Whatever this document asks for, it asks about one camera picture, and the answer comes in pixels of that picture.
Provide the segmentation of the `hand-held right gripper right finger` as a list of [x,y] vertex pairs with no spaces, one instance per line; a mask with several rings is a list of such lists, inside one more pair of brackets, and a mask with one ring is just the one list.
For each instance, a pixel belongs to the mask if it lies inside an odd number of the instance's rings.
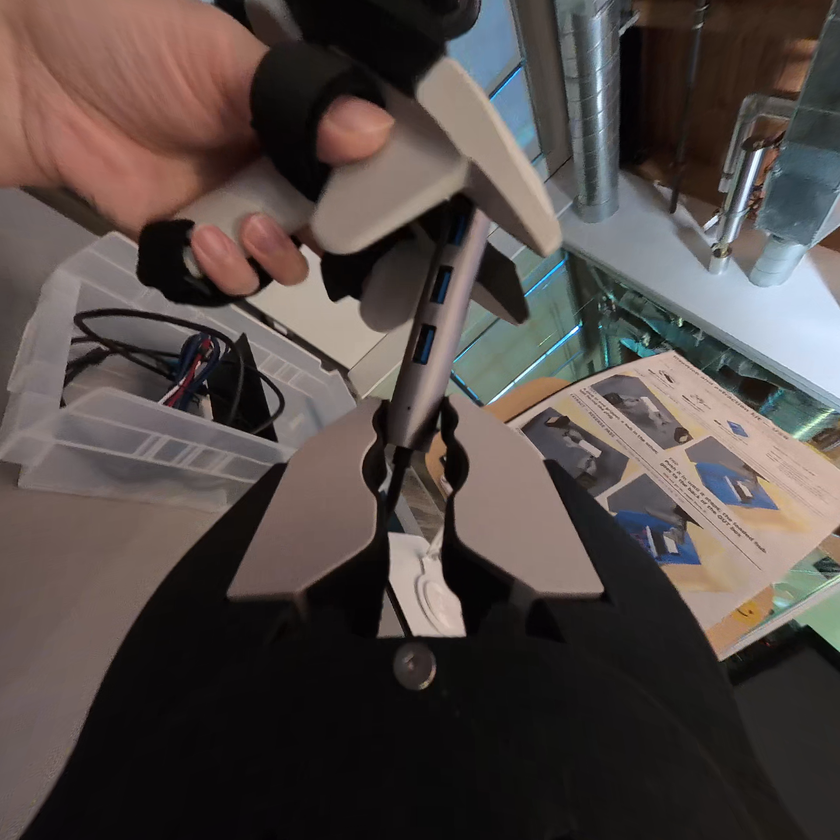
[[540,602],[596,601],[604,585],[544,458],[519,431],[465,397],[441,405],[445,582],[465,631],[509,605],[527,622]]

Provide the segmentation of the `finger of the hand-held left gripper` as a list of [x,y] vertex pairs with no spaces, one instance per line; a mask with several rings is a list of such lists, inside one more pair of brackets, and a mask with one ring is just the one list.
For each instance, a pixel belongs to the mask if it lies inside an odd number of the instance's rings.
[[530,318],[515,264],[493,245],[486,246],[481,258],[471,300],[514,326],[520,326]]
[[547,188],[481,87],[454,59],[418,82],[417,103],[467,161],[464,193],[488,218],[542,257],[561,245]]

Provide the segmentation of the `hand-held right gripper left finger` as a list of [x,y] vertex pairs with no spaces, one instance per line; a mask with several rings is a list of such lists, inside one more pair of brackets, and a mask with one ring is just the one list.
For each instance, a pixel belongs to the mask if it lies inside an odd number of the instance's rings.
[[303,619],[336,612],[376,637],[389,576],[386,403],[368,397],[290,458],[227,590],[233,602],[286,602]]

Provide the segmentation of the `grey slim usb hub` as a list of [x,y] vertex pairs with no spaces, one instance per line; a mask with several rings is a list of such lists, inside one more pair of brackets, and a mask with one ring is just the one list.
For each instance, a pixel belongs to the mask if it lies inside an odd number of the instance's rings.
[[440,236],[387,409],[390,445],[426,449],[434,435],[489,229],[488,216],[468,198],[456,196],[444,206]]

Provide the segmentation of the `clear plastic bin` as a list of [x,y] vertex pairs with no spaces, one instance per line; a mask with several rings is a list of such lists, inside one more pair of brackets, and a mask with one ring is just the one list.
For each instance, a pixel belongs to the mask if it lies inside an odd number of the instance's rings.
[[[133,273],[137,248],[111,233],[60,264],[46,280],[23,330],[7,380],[2,460],[20,467],[18,484],[223,511],[269,467],[285,463],[308,438],[354,408],[339,372],[298,345],[225,307],[196,310],[165,300]],[[231,429],[198,396],[187,412],[163,403],[164,376],[114,354],[65,382],[72,361],[101,348],[74,324],[99,309],[152,312],[248,341],[247,383],[268,415],[284,406],[277,440],[251,434],[262,420]]]

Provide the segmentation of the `person's left hand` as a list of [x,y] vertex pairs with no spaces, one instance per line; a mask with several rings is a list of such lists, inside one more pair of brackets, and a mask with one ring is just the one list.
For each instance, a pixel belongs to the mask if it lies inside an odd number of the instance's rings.
[[120,232],[259,157],[249,90],[268,48],[203,2],[1,3],[2,188],[66,188]]

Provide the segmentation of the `white metal document stand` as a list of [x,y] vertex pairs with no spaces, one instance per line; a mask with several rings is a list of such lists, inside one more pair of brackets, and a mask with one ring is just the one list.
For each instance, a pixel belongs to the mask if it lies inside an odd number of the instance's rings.
[[459,599],[443,574],[444,519],[440,493],[408,467],[388,524],[392,594],[381,622],[382,635],[399,635],[403,626],[416,636],[466,635]]

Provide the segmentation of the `printed instruction sheet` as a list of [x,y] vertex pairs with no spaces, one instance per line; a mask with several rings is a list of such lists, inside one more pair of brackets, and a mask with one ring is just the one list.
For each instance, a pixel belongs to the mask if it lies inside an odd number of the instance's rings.
[[838,468],[674,351],[569,385],[508,424],[643,548],[704,629],[838,526]]

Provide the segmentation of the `silver ventilation duct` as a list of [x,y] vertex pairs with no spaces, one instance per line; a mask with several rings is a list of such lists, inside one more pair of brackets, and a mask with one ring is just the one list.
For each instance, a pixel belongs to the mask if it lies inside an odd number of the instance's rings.
[[576,179],[575,211],[597,224],[618,209],[620,4],[580,2],[561,26],[563,80]]

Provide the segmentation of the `silver insulated duct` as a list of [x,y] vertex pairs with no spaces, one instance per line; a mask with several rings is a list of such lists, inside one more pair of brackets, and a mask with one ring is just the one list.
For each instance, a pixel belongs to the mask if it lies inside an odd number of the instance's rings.
[[839,12],[829,10],[765,186],[757,226],[768,237],[749,280],[785,283],[839,225]]

